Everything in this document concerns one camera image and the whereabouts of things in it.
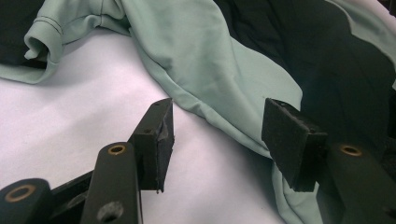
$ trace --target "white surface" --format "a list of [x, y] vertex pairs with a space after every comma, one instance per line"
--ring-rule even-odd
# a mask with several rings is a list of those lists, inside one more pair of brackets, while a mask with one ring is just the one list
[[[55, 188], [87, 173], [102, 147], [126, 141], [163, 98], [132, 40], [107, 30], [68, 45], [44, 83], [0, 79], [0, 189], [32, 177]], [[284, 223], [267, 159], [177, 105], [174, 121], [165, 192], [142, 192], [146, 224]]]

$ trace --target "hole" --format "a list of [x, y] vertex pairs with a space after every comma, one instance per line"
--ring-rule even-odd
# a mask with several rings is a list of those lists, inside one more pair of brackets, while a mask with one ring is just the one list
[[117, 155], [121, 154], [124, 151], [125, 151], [125, 146], [116, 145], [114, 147], [109, 148], [107, 152], [110, 155], [117, 156]]
[[111, 202], [103, 205], [97, 214], [97, 219], [103, 223], [109, 223], [119, 219], [123, 214], [123, 206], [120, 202]]
[[341, 151], [349, 156], [359, 157], [361, 156], [361, 151], [354, 147], [342, 147]]
[[388, 216], [390, 216], [391, 218], [396, 219], [396, 209], [392, 209], [392, 208], [389, 208], [389, 207], [384, 207], [383, 210]]
[[33, 185], [22, 185], [6, 195], [6, 201], [9, 203], [19, 202], [27, 197], [29, 197], [33, 192], [35, 192], [35, 186]]

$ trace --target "brass grommet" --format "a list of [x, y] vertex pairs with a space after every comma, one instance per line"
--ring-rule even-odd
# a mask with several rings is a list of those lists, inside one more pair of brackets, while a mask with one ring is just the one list
[[349, 156], [359, 157], [362, 155], [361, 151], [358, 148], [343, 146], [341, 147], [341, 151]]
[[[15, 194], [19, 190], [24, 190], [24, 189], [26, 190], [26, 192], [24, 192], [22, 195], [18, 195], [16, 197], [14, 197], [13, 194]], [[34, 185], [22, 185], [22, 186], [19, 186], [19, 187], [13, 189], [12, 191], [10, 191], [6, 195], [6, 201], [9, 203], [19, 202], [19, 201], [29, 197], [33, 192], [35, 192]]]
[[123, 153], [125, 151], [125, 146], [123, 145], [115, 145], [111, 148], [108, 149], [107, 153], [113, 156], [117, 156], [120, 155], [121, 153]]

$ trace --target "clothing pile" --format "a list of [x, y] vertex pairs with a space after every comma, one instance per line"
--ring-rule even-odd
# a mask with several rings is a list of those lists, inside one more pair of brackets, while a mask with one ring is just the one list
[[[328, 144], [366, 147], [379, 161], [395, 130], [389, 99], [396, 88], [396, 34], [360, 5], [35, 0], [0, 8], [2, 78], [44, 81], [55, 73], [64, 45], [104, 27], [131, 37], [148, 72], [180, 107], [265, 157], [265, 98], [301, 109], [328, 132]], [[322, 222], [315, 192], [294, 192], [276, 166], [273, 183], [288, 223]]]

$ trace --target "seam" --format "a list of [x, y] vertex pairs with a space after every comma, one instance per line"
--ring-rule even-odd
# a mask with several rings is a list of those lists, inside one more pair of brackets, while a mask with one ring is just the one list
[[56, 30], [56, 32], [58, 32], [59, 35], [62, 35], [62, 33], [59, 32], [59, 30], [58, 30], [54, 25], [52, 25], [51, 23], [49, 23], [49, 22], [47, 22], [47, 21], [43, 21], [43, 22], [45, 22], [46, 24], [52, 26], [52, 27]]
[[50, 21], [55, 22], [55, 23], [59, 26], [59, 28], [61, 29], [61, 32], [62, 32], [62, 33], [64, 32], [64, 30], [62, 29], [61, 24], [59, 24], [59, 23], [58, 23], [57, 21], [55, 21], [54, 19], [52, 19], [52, 18], [50, 18], [50, 17], [46, 17], [46, 16], [40, 16], [40, 17], [47, 18], [47, 19], [49, 19]]

